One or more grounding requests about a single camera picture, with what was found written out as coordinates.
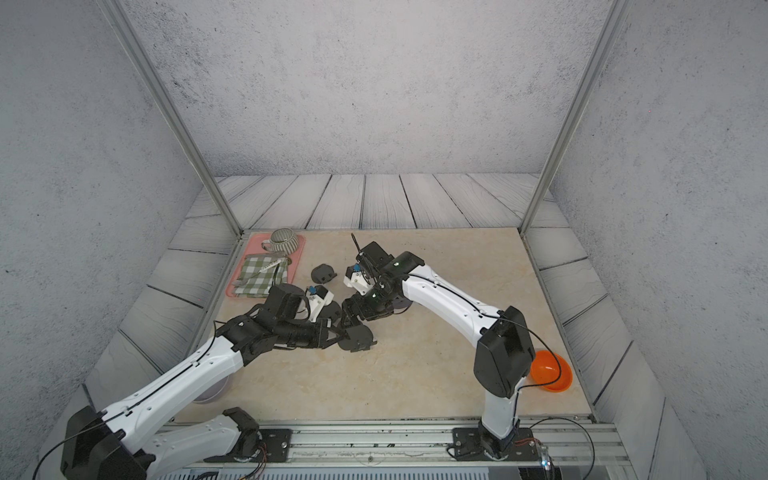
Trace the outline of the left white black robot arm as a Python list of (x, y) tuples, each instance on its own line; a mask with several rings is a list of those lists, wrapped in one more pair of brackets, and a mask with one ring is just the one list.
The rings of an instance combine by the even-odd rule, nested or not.
[(67, 479), (154, 479), (208, 458), (264, 463), (258, 422), (239, 407), (171, 433), (160, 428), (205, 391), (277, 347), (325, 349), (348, 335), (335, 301), (291, 284), (219, 326), (210, 340), (137, 392), (68, 421), (60, 471)]

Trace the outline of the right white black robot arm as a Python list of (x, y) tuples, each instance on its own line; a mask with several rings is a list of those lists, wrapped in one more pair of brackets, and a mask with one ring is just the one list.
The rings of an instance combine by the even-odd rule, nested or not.
[(342, 302), (342, 318), (373, 321), (395, 314), (400, 304), (418, 304), (440, 317), (475, 348), (473, 373), (485, 390), (478, 424), (480, 449), (506, 459), (518, 439), (518, 399), (536, 357), (524, 315), (499, 310), (438, 275), (423, 259), (405, 251), (395, 257), (377, 242), (358, 250), (344, 284), (355, 293)]

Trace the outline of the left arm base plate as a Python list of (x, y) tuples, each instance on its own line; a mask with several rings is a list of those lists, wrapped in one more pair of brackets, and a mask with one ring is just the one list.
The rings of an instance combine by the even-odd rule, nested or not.
[(226, 454), (214, 455), (204, 463), (285, 463), (291, 446), (291, 429), (260, 429), (242, 433)]

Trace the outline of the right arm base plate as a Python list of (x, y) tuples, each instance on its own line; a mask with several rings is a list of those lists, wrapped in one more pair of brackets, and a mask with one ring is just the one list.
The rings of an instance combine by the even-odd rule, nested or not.
[(522, 427), (501, 439), (482, 425), (454, 428), (447, 451), (457, 461), (538, 462), (542, 458), (532, 430)]

